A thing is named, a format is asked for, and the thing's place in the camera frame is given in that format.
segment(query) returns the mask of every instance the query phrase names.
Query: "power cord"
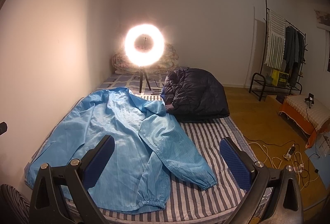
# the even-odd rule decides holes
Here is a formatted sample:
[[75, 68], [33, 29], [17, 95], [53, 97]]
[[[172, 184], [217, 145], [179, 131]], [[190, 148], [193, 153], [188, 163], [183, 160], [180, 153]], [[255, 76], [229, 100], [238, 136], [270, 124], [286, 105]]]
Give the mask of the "power cord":
[[[311, 126], [313, 126], [314, 130], [315, 130], [315, 133], [316, 133], [316, 137], [317, 137], [317, 131], [316, 131], [316, 128], [314, 127], [313, 123], [311, 123], [311, 121], [309, 120], [308, 118], [308, 112], [307, 112], [307, 108], [308, 108], [308, 103], [306, 105], [306, 115], [307, 115], [307, 120], [308, 122], [311, 124]], [[317, 154], [317, 151], [316, 151], [316, 140], [315, 140], [315, 153], [313, 153], [312, 155], [316, 155], [318, 158], [320, 158], [319, 154]]]
[[163, 87], [160, 87], [160, 86], [157, 85], [157, 82], [156, 82], [155, 79], [153, 79], [153, 80], [155, 81], [155, 84], [156, 84], [156, 86], [157, 86], [158, 88], [163, 88]]
[[296, 141], [291, 140], [291, 141], [288, 141], [288, 142], [284, 143], [283, 145], [268, 144], [268, 143], [266, 143], [265, 141], [263, 141], [263, 140], [261, 140], [261, 139], [258, 139], [258, 140], [252, 140], [252, 139], [247, 138], [246, 136], [244, 136], [244, 137], [245, 137], [247, 140], [249, 140], [249, 141], [254, 141], [254, 142], [262, 141], [262, 142], [263, 142], [264, 144], [266, 144], [266, 145], [270, 145], [270, 146], [278, 146], [278, 147], [283, 147], [284, 145], [286, 145], [287, 143], [290, 143], [290, 142], [294, 142], [294, 143], [296, 143]]
[[302, 191], [303, 190], [303, 188], [306, 188], [306, 187], [308, 187], [308, 185], [309, 185], [309, 183], [310, 182], [313, 182], [313, 181], [315, 181], [316, 179], [313, 179], [313, 180], [309, 180], [302, 188], [301, 188], [301, 190], [300, 191]]
[[[276, 169], [279, 169], [279, 168], [280, 168], [280, 166], [281, 166], [283, 160], [282, 160], [281, 158], [278, 158], [278, 157], [270, 158], [270, 156], [268, 155], [268, 148], [267, 148], [265, 145], [263, 145], [263, 147], [266, 148], [266, 151], [265, 151], [265, 150], [263, 149], [263, 147], [262, 147], [259, 143], [257, 143], [257, 142], [250, 142], [250, 143], [248, 143], [248, 144], [249, 144], [249, 145], [251, 145], [251, 144], [257, 144], [257, 145], [261, 148], [261, 150], [266, 154], [266, 159], [265, 159], [264, 163], [267, 161], [267, 159], [269, 159], [269, 161], [270, 161], [270, 163], [271, 163], [271, 165], [272, 165], [272, 168], [276, 168]], [[292, 166], [293, 166], [293, 167], [297, 166], [298, 169], [299, 169], [299, 167], [300, 167], [300, 162], [301, 162], [302, 164], [304, 164], [304, 163], [302, 162], [302, 155], [301, 155], [301, 153], [300, 153], [300, 146], [299, 146], [299, 144], [295, 143], [294, 146], [296, 146], [296, 145], [298, 145], [298, 151], [295, 152], [295, 153], [293, 154], [294, 164], [293, 164], [292, 159], [291, 159], [291, 163], [292, 163]], [[278, 159], [278, 160], [280, 160], [280, 163], [279, 163], [278, 166], [275, 165], [273, 159]], [[306, 171], [306, 172], [307, 172], [307, 175], [306, 175], [306, 176], [303, 175], [303, 171]], [[310, 180], [310, 179], [311, 179], [311, 175], [310, 175], [310, 173], [309, 173], [309, 159], [308, 159], [308, 169], [306, 170], [305, 168], [303, 168], [302, 171], [298, 170], [298, 173], [297, 173], [297, 174], [298, 174], [298, 185], [300, 185], [300, 178], [301, 178], [302, 183], [303, 183], [303, 188], [308, 187], [310, 182], [315, 181], [315, 180], [317, 179], [317, 178], [316, 178], [316, 179], [314, 179], [314, 180]], [[308, 182], [305, 183], [305, 182], [304, 182], [304, 178], [309, 178], [309, 179], [308, 179]]]

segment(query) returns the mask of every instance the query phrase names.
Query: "hanging clothes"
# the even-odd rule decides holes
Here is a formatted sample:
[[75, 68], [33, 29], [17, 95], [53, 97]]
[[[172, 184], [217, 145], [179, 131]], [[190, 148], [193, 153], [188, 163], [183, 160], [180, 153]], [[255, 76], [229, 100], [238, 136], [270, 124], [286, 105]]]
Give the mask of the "hanging clothes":
[[298, 32], [291, 26], [285, 29], [285, 47], [283, 59], [286, 61], [285, 73], [289, 73], [294, 63], [299, 62]]
[[300, 33], [297, 32], [298, 36], [298, 51], [299, 51], [299, 56], [298, 56], [298, 62], [293, 63], [292, 71], [291, 71], [291, 76], [288, 80], [290, 86], [295, 87], [298, 77], [299, 77], [299, 72], [300, 72], [300, 66], [304, 62], [304, 56], [305, 56], [305, 39], [304, 36]]
[[267, 18], [267, 54], [265, 64], [280, 69], [284, 54], [285, 19], [269, 10]]

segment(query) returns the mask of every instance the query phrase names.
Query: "dark puffer jacket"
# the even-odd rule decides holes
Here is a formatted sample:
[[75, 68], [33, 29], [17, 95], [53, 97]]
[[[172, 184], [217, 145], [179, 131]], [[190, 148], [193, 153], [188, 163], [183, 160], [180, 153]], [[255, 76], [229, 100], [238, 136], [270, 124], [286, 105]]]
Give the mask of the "dark puffer jacket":
[[180, 122], [204, 122], [229, 116], [223, 86], [203, 69], [167, 72], [161, 96], [167, 112]]

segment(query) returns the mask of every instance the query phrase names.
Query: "tripod stand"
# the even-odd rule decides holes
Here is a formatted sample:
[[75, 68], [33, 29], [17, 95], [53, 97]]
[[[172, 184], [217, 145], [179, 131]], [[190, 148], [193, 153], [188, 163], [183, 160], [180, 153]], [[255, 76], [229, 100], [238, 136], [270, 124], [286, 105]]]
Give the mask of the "tripod stand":
[[[146, 35], [141, 35], [141, 36], [144, 38], [144, 44], [143, 44], [143, 52], [144, 52], [145, 45], [146, 45], [146, 40], [148, 38], [150, 38], [150, 36], [146, 36]], [[148, 80], [148, 76], [146, 75], [146, 71], [145, 71], [144, 67], [139, 67], [139, 70], [140, 70], [140, 90], [139, 90], [139, 93], [142, 92], [143, 75], [146, 77], [146, 82], [148, 84], [149, 90], [151, 90], [150, 83], [149, 83], [149, 80]]]

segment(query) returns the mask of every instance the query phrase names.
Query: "clothes rack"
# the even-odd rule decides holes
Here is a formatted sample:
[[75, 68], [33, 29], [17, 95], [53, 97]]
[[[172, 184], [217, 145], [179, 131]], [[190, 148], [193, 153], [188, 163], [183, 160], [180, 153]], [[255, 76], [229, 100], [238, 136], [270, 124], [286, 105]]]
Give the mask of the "clothes rack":
[[[299, 83], [301, 76], [301, 72], [303, 69], [303, 65], [306, 64], [305, 62], [302, 63], [301, 67], [300, 67], [300, 72], [298, 75], [298, 80], [296, 82], [296, 85], [298, 84], [300, 87], [298, 88], [297, 86], [292, 87], [291, 85], [287, 84], [285, 87], [281, 87], [281, 86], [275, 86], [272, 84], [267, 84], [266, 83], [266, 77], [264, 75], [262, 75], [262, 69], [264, 66], [264, 60], [265, 60], [265, 52], [266, 52], [266, 47], [267, 47], [267, 31], [268, 31], [268, 11], [269, 8], [267, 7], [267, 0], [266, 0], [266, 33], [265, 33], [265, 45], [264, 45], [264, 53], [262, 55], [262, 62], [261, 62], [261, 67], [260, 67], [260, 72], [256, 72], [253, 74], [252, 76], [252, 80], [251, 80], [251, 84], [250, 84], [250, 89], [249, 89], [249, 93], [254, 93], [256, 96], [259, 97], [259, 101], [261, 101], [261, 99], [263, 97], [267, 96], [267, 93], [271, 93], [271, 94], [285, 94], [285, 95], [291, 95], [292, 91], [299, 91], [299, 94], [301, 94], [302, 90], [303, 90], [303, 86]], [[297, 27], [295, 27], [293, 24], [291, 24], [288, 20], [285, 20], [291, 27], [293, 27], [294, 29], [296, 29], [297, 31], [299, 31], [303, 36], [304, 36], [304, 48], [305, 51], [308, 51], [306, 49], [306, 33], [303, 33], [302, 31], [300, 31]], [[261, 77], [261, 79], [255, 79], [255, 76], [259, 76]], [[262, 88], [261, 89], [252, 89], [253, 84], [257, 83], [258, 85], [261, 85]]]

